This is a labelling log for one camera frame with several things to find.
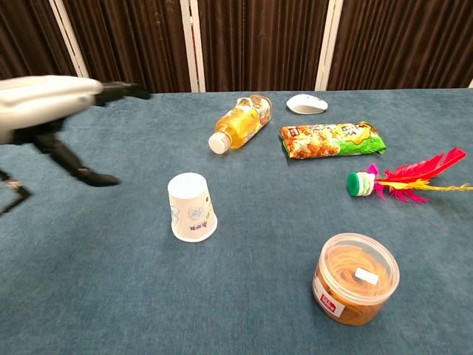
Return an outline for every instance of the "brown curtain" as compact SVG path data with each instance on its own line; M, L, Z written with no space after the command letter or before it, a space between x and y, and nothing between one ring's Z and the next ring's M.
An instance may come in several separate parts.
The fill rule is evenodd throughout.
M64 0L92 78L188 92L179 0Z
M314 90L328 0L199 0L207 91Z
M0 0L0 80L76 75L49 0Z
M473 1L345 0L328 88L467 87Z

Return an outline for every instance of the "yellow feather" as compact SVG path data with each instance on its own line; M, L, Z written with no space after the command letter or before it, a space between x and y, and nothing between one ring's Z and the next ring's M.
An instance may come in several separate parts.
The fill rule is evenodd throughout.
M473 191L473 186L464 183L461 186L430 186L427 180L416 180L412 183L390 183L389 181L377 181L381 185L392 187L396 190L417 189L417 190L435 190L435 191Z

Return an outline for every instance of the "red feather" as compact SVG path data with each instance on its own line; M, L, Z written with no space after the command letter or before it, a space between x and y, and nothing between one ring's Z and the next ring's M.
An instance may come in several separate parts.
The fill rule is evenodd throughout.
M378 181L391 181L396 183L411 183L418 179L430 180L434 176L447 170L450 166L466 157L460 148L454 148L447 154L441 153L429 160L422 160L412 165L399 166L394 172L385 170L386 177Z

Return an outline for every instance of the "upside-down cup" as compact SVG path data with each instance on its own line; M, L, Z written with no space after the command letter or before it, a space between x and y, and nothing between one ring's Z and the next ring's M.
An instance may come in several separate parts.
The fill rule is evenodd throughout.
M343 233L323 246L312 291L333 320L364 325L378 314L398 284L398 264L384 246L362 234Z
M179 174L168 184L171 229L180 240L201 242L217 228L217 216L208 193L207 181L194 172Z

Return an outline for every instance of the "white label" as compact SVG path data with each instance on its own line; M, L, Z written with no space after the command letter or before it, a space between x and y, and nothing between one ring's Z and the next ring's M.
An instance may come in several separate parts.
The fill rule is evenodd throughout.
M366 271L363 268L356 268L355 276L360 280L366 281L372 285L376 285L378 283L378 275L372 272Z
M335 317L339 318L345 309L345 306L339 301L335 300L325 291L324 286L322 286L319 280L319 277L316 276L313 278L312 288L313 293L316 295L317 300L319 300L322 307L333 314Z

